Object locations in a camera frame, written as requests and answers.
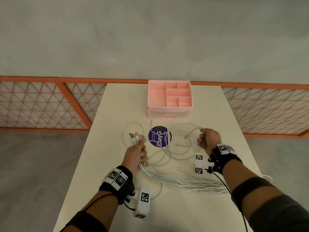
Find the human hand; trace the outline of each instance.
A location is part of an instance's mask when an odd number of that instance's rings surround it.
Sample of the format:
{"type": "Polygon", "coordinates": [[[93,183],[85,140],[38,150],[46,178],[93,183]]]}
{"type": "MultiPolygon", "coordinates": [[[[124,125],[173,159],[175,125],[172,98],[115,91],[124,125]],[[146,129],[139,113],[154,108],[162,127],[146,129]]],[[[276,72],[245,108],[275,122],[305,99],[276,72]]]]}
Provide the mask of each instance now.
{"type": "Polygon", "coordinates": [[[207,153],[208,156],[211,155],[211,150],[214,149],[217,144],[221,144],[221,136],[220,134],[213,129],[200,129],[202,134],[197,139],[197,145],[200,147],[203,144],[204,139],[206,138],[203,149],[207,153]]]}
{"type": "Polygon", "coordinates": [[[144,143],[145,139],[142,137],[137,146],[133,145],[129,147],[121,164],[132,172],[133,177],[135,177],[140,170],[140,167],[138,166],[139,163],[142,163],[144,167],[148,166],[148,157],[144,143]]]}

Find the black sleeve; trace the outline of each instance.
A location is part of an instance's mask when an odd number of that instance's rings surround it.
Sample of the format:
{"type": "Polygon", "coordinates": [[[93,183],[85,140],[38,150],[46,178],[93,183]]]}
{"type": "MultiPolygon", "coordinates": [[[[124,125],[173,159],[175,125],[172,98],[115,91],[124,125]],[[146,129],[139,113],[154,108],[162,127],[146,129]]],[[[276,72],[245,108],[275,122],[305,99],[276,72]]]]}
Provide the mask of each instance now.
{"type": "Polygon", "coordinates": [[[264,203],[249,219],[254,232],[309,231],[309,212],[287,195],[264,203]]]}

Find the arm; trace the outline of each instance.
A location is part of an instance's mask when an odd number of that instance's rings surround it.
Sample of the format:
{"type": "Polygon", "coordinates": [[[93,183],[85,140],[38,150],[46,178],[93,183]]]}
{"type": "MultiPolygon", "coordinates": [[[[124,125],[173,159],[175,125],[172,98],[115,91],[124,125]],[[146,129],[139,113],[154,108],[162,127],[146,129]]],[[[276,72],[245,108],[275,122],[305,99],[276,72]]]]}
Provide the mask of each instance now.
{"type": "MultiPolygon", "coordinates": [[[[212,149],[221,144],[221,136],[213,129],[201,129],[197,140],[200,147],[211,155],[212,149]]],[[[232,192],[237,186],[252,177],[258,177],[241,162],[230,160],[223,168],[222,175],[232,192]]],[[[309,213],[296,201],[284,195],[275,187],[259,187],[242,200],[242,212],[254,231],[292,231],[309,229],[309,213]]]]}
{"type": "MultiPolygon", "coordinates": [[[[143,163],[145,167],[148,166],[147,152],[145,150],[146,146],[144,145],[144,142],[145,139],[141,138],[136,147],[134,145],[129,147],[121,164],[130,170],[133,177],[135,177],[140,170],[138,166],[139,163],[143,163]]],[[[108,191],[99,191],[82,209],[82,211],[85,210],[88,214],[99,220],[107,231],[111,226],[119,205],[116,196],[110,194],[111,192],[108,191]]],[[[72,225],[65,227],[62,231],[80,232],[79,229],[72,225]]]]}

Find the forearm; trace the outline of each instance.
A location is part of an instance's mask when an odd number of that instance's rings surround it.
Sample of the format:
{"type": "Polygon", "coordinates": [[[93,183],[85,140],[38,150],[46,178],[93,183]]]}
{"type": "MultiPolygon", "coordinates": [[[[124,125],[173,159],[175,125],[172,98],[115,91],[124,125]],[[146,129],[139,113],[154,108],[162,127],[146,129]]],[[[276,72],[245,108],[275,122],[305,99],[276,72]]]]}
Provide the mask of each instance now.
{"type": "MultiPolygon", "coordinates": [[[[96,195],[87,203],[85,207],[83,207],[82,211],[85,210],[92,202],[94,202],[99,197],[104,195],[108,195],[110,192],[108,191],[99,191],[96,195]]],[[[96,201],[91,207],[89,207],[86,212],[92,215],[94,218],[98,219],[108,231],[115,213],[118,208],[118,199],[114,195],[106,196],[102,199],[96,201]]],[[[63,230],[63,232],[79,232],[80,230],[77,229],[75,226],[68,226],[63,230]]]]}
{"type": "MultiPolygon", "coordinates": [[[[233,191],[238,185],[249,178],[258,177],[241,162],[231,160],[223,168],[222,175],[230,189],[233,191]]],[[[283,193],[275,187],[263,186],[246,195],[242,201],[242,212],[247,220],[267,201],[283,193]]]]}

